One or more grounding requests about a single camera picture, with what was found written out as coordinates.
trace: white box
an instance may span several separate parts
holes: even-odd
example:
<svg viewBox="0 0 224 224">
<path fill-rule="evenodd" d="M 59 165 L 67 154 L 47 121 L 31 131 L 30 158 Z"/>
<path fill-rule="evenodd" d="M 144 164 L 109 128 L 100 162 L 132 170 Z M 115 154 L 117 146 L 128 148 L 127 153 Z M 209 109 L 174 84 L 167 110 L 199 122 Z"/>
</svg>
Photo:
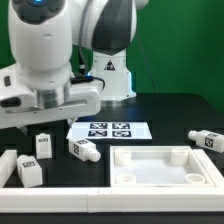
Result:
<svg viewBox="0 0 224 224">
<path fill-rule="evenodd" d="M 17 151 L 6 150 L 0 158 L 0 188 L 4 187 L 7 180 L 16 168 Z"/>
<path fill-rule="evenodd" d="M 51 136 L 40 134 L 36 136 L 36 156 L 37 159 L 52 158 Z"/>
<path fill-rule="evenodd" d="M 17 169 L 25 188 L 43 184 L 42 169 L 33 156 L 20 156 L 17 159 Z"/>
</svg>

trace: black table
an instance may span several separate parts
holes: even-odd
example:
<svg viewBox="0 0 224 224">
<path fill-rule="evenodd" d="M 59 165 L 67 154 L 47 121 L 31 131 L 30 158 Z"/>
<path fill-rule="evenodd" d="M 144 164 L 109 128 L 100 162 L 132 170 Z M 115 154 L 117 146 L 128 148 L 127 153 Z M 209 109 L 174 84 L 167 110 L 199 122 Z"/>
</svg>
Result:
<svg viewBox="0 0 224 224">
<path fill-rule="evenodd" d="M 51 134 L 53 158 L 38 160 L 43 169 L 41 187 L 109 186 L 110 145 L 190 145 L 190 130 L 210 130 L 224 134 L 224 115 L 202 97 L 193 94 L 139 94 L 135 103 L 102 108 L 96 116 L 80 118 L 88 122 L 147 122 L 153 140 L 94 140 L 102 158 L 98 163 L 83 163 L 68 152 L 66 121 L 28 127 L 27 135 L 16 128 L 0 130 L 0 152 L 16 148 L 18 155 L 35 155 L 35 135 Z M 205 150 L 224 175 L 224 154 Z M 22 187 L 15 171 L 6 187 Z M 223 223 L 224 213 L 73 213 L 73 214 L 0 214 L 0 223 Z"/>
</svg>

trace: green wall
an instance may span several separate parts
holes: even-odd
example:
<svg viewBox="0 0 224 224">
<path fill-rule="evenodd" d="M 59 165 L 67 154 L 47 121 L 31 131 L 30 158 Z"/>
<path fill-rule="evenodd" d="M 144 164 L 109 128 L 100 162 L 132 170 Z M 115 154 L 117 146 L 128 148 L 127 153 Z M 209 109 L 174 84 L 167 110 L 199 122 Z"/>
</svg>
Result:
<svg viewBox="0 0 224 224">
<path fill-rule="evenodd" d="M 13 63 L 7 4 L 0 2 L 0 67 Z M 151 0 L 138 12 L 138 32 L 127 51 L 136 91 L 195 93 L 224 113 L 223 23 L 223 0 Z M 85 54 L 90 63 L 91 52 Z"/>
</svg>

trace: marker sheet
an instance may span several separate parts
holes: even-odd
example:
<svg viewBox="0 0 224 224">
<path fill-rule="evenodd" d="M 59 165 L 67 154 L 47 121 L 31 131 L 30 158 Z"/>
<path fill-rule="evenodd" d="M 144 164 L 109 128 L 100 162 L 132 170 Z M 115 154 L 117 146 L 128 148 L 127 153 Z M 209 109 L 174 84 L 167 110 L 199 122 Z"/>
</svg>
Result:
<svg viewBox="0 0 224 224">
<path fill-rule="evenodd" d="M 68 138 L 88 139 L 152 139 L 146 122 L 75 122 Z"/>
</svg>

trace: white robot link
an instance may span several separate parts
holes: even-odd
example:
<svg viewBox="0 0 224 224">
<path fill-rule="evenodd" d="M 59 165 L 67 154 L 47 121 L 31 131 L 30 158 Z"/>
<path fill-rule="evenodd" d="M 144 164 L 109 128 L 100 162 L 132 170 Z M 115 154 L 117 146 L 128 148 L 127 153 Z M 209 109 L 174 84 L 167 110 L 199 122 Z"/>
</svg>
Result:
<svg viewBox="0 0 224 224">
<path fill-rule="evenodd" d="M 148 0 L 135 0 L 136 9 L 143 9 Z M 103 106 L 120 106 L 135 100 L 133 77 L 126 67 L 126 49 L 114 55 L 93 52 L 92 76 L 104 79 L 106 86 L 100 94 Z"/>
<path fill-rule="evenodd" d="M 71 81 L 72 45 L 113 55 L 135 30 L 134 0 L 9 0 L 16 63 L 0 70 L 0 128 L 98 113 L 103 84 Z"/>
</svg>

